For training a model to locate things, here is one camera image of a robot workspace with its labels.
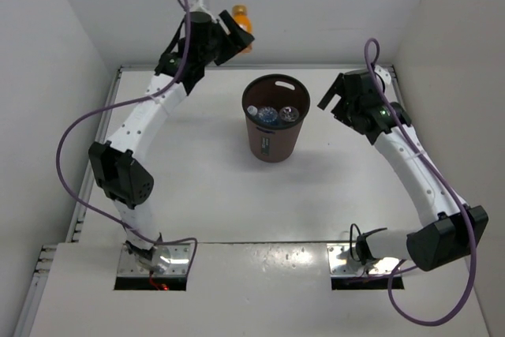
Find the clear plastic bottle white cap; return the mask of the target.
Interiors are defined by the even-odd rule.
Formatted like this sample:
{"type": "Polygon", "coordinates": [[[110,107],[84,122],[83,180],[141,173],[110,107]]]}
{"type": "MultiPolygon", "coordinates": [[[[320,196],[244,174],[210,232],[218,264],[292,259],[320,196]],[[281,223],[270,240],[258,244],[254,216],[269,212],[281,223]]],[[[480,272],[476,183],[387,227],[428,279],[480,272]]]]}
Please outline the clear plastic bottle white cap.
{"type": "Polygon", "coordinates": [[[279,110],[279,120],[283,124],[291,124],[300,117],[299,110],[296,107],[285,106],[279,110]]]}

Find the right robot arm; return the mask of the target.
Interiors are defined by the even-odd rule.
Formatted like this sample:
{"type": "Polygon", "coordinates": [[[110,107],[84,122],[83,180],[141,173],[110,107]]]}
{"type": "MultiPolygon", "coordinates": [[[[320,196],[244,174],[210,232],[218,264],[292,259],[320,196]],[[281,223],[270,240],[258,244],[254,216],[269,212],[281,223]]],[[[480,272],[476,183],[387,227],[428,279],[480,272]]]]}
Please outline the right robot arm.
{"type": "MultiPolygon", "coordinates": [[[[253,37],[232,24],[223,31],[206,15],[191,24],[189,36],[176,33],[155,67],[193,90],[210,63],[221,65],[247,47],[253,37]]],[[[339,74],[319,102],[334,118],[368,142],[389,162],[417,210],[420,230],[369,231],[357,239],[355,253],[362,264],[386,256],[410,260],[422,271],[468,256],[488,224],[480,206],[469,206],[443,178],[423,149],[410,116],[385,95],[389,72],[377,63],[379,42],[364,46],[365,68],[339,74]]],[[[309,112],[307,88],[292,77],[267,75],[244,90],[241,106],[251,152],[260,160],[278,163],[293,152],[309,112]]]]}

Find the orange juice plastic bottle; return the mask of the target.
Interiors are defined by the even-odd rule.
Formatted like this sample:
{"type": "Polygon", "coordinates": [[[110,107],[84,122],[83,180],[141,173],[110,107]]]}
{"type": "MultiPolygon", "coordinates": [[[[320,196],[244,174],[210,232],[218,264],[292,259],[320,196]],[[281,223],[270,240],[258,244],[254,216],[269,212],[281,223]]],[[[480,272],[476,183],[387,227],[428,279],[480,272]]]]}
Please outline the orange juice plastic bottle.
{"type": "Polygon", "coordinates": [[[232,17],[234,21],[247,33],[253,33],[252,23],[248,16],[247,7],[244,5],[235,5],[232,8],[232,17]]]}

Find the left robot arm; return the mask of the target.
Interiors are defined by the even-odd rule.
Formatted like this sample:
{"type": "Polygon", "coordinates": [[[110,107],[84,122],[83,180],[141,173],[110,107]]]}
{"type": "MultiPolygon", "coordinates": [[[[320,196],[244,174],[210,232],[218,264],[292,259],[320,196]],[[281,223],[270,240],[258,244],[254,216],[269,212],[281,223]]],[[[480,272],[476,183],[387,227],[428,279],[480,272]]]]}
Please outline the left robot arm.
{"type": "Polygon", "coordinates": [[[193,10],[181,26],[189,32],[176,32],[161,54],[145,99],[105,142],[95,142],[88,150],[95,182],[120,215],[128,252],[139,266],[156,274],[168,272],[171,255],[149,199],[155,184],[143,165],[149,147],[170,113],[204,77],[206,67],[228,62],[254,40],[226,10],[217,17],[193,10]]]}

